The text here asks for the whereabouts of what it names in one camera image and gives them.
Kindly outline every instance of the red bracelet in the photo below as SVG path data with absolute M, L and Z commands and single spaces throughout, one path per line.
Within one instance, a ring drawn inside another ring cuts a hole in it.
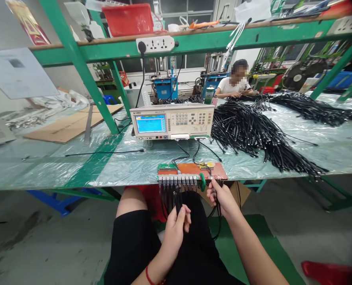
M 145 268 L 145 275 L 146 275 L 147 280 L 148 280 L 148 282 L 150 283 L 150 285 L 156 285 L 155 283 L 152 282 L 152 280 L 151 280 L 150 277 L 148 276 L 148 265 L 147 265 L 147 267 Z M 165 280 L 163 280 L 163 281 L 161 281 L 161 282 L 159 283 L 159 285 L 164 285 L 164 284 L 165 284 Z

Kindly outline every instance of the workbench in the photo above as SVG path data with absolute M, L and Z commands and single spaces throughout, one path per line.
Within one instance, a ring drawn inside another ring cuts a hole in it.
M 322 100 L 335 105 L 338 95 L 322 95 Z M 352 121 L 340 127 L 330 127 L 322 123 L 297 118 L 297 113 L 283 106 L 271 104 L 277 111 L 265 111 L 281 129 L 291 136 L 304 139 L 319 146 L 293 139 L 291 145 L 309 160 L 330 170 L 329 175 L 352 173 Z M 352 99 L 341 105 L 352 108 Z M 64 117 L 69 109 L 48 120 L 49 124 Z M 125 118 L 126 112 L 120 110 L 113 117 Z M 89 146 L 84 145 L 80 135 L 67 144 L 36 141 L 22 137 L 37 127 L 20 130 L 17 140 L 0 145 L 0 190 L 29 189 L 73 189 L 103 188 L 126 185 L 156 184 L 158 164 L 171 163 L 182 155 L 175 141 L 139 141 L 131 135 L 132 125 L 119 135 L 111 135 L 105 122 L 94 127 Z M 270 162 L 263 163 L 263 151 L 259 158 L 231 149 L 225 154 L 218 145 L 204 140 L 207 146 L 223 160 L 223 167 L 229 180 L 274 179 L 302 177 L 306 174 L 279 172 Z M 180 145 L 190 154 L 189 159 L 179 163 L 191 163 L 197 151 L 195 140 L 180 141 Z M 79 154 L 97 151 L 123 152 L 145 148 L 145 152 L 126 154 L 93 154 L 65 157 L 66 154 Z M 216 157 L 201 146 L 196 157 L 199 161 L 214 161 Z
M 140 58 L 136 39 L 154 37 L 162 34 L 128 36 L 93 40 L 92 42 L 75 42 L 72 33 L 61 13 L 56 1 L 40 0 L 43 10 L 51 21 L 60 44 L 35 46 L 33 52 L 43 67 L 74 65 L 91 97 L 93 98 L 104 122 L 93 128 L 91 143 L 85 146 L 83 137 L 79 136 L 67 144 L 34 141 L 22 138 L 32 129 L 20 130 L 17 140 L 0 145 L 0 190 L 49 190 L 63 194 L 86 198 L 114 200 L 105 189 L 120 185 L 155 184 L 159 163 L 170 163 L 180 156 L 181 150 L 175 141 L 137 141 L 131 135 L 132 126 L 118 133 L 114 118 L 123 119 L 129 116 L 129 101 L 120 80 L 116 81 L 125 110 L 111 116 L 97 88 L 87 63 L 106 61 L 109 63 L 114 78 L 119 78 L 115 61 L 124 58 Z M 244 29 L 236 49 L 263 48 L 270 46 L 311 43 L 330 40 L 351 40 L 352 31 L 334 33 L 338 21 L 346 15 L 305 17 L 284 19 L 271 22 L 250 23 Z M 171 52 L 157 53 L 155 56 L 171 56 L 205 52 L 225 51 L 230 34 L 235 26 L 199 29 L 167 33 L 179 42 L 179 46 Z M 329 82 L 352 59 L 352 45 L 342 56 L 336 66 L 322 80 L 311 95 L 316 99 Z M 322 95 L 320 100 L 333 104 L 338 96 Z M 352 99 L 342 106 L 352 108 Z M 329 175 L 352 173 L 352 122 L 340 127 L 331 128 L 322 124 L 297 118 L 297 114 L 284 107 L 274 105 L 277 112 L 267 111 L 269 116 L 284 132 L 317 143 L 312 146 L 305 142 L 294 145 L 302 155 L 330 170 Z M 49 124 L 62 116 L 70 115 L 74 110 L 66 110 L 50 118 Z M 304 174 L 294 172 L 281 173 L 271 165 L 263 163 L 262 156 L 251 158 L 239 152 L 236 156 L 232 150 L 223 154 L 215 142 L 206 141 L 223 160 L 223 167 L 229 180 L 271 179 L 284 177 L 301 177 Z M 193 140 L 180 142 L 191 157 L 197 150 L 197 142 Z M 127 151 L 145 148 L 145 152 L 127 154 L 93 154 L 85 156 L 65 157 L 66 154 L 95 151 Z M 215 156 L 206 148 L 199 150 L 197 159 L 200 161 L 216 161 Z M 192 159 L 180 161 L 191 162 Z M 75 188 L 96 188 L 99 194 L 85 193 Z

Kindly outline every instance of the woman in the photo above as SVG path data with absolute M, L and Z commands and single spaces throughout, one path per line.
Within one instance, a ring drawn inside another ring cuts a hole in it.
M 112 233 L 105 284 L 243 284 L 231 276 L 215 247 L 200 196 L 184 192 L 179 214 L 168 216 L 161 244 L 142 193 L 127 189 Z M 243 217 L 230 189 L 215 180 L 208 198 L 218 199 L 251 284 L 288 284 Z
M 247 60 L 240 59 L 232 65 L 229 77 L 221 80 L 215 94 L 218 98 L 255 95 L 255 92 L 250 88 L 247 81 Z

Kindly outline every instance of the green metal shelf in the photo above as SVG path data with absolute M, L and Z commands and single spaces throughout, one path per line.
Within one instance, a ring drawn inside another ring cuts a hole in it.
M 107 61 L 111 67 L 112 76 L 120 78 L 115 61 L 125 58 L 140 58 L 136 39 L 156 37 L 160 34 L 98 39 L 90 43 L 76 42 L 57 2 L 40 0 L 40 3 L 61 40 L 61 44 L 36 46 L 30 48 L 30 50 L 43 67 L 74 65 L 111 133 L 113 135 L 118 134 L 117 126 L 99 93 L 87 63 Z M 97 23 L 101 24 L 99 13 L 92 13 L 92 17 Z M 351 40 L 352 33 L 333 35 L 332 31 L 337 27 L 336 21 L 340 21 L 341 17 L 339 15 L 319 16 L 252 23 L 243 30 L 234 50 L 320 41 Z M 234 28 L 233 26 L 225 26 L 168 33 L 167 35 L 178 41 L 179 46 L 170 52 L 149 53 L 145 57 L 224 51 L 232 39 L 230 34 Z M 342 56 L 340 64 L 337 64 L 316 88 L 314 94 L 312 94 L 314 99 L 326 88 L 329 79 L 334 78 L 351 58 L 352 46 Z M 116 87 L 121 95 L 127 115 L 130 116 L 130 105 L 121 80 L 116 80 Z
M 301 23 L 300 19 L 296 19 L 295 21 L 277 21 L 272 26 L 269 26 L 270 23 L 260 23 L 262 25 L 259 23 L 250 24 L 244 29 L 234 49 L 264 48 L 297 43 L 352 39 L 352 34 L 327 35 L 336 20 L 317 17 L 307 19 L 309 22 L 305 23 Z M 145 57 L 224 51 L 231 40 L 229 36 L 233 29 L 234 27 L 221 27 L 168 33 L 175 41 L 179 42 L 179 46 L 170 52 L 149 53 Z M 87 63 L 107 61 L 109 59 L 119 60 L 128 57 L 140 58 L 136 38 L 148 36 L 158 35 L 108 38 L 94 40 L 91 43 L 79 42 L 78 48 Z M 67 55 L 65 48 L 61 45 L 32 47 L 31 51 L 43 67 L 72 65 L 70 56 Z

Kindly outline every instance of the electrical outlet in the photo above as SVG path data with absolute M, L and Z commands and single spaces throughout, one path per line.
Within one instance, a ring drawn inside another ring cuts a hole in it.
M 171 36 L 157 36 L 149 38 L 136 39 L 137 51 L 140 52 L 138 44 L 144 42 L 146 46 L 145 53 L 161 53 L 171 51 L 175 47 L 175 40 Z
M 352 33 L 352 16 L 347 16 L 336 20 L 327 32 L 327 36 L 349 33 Z

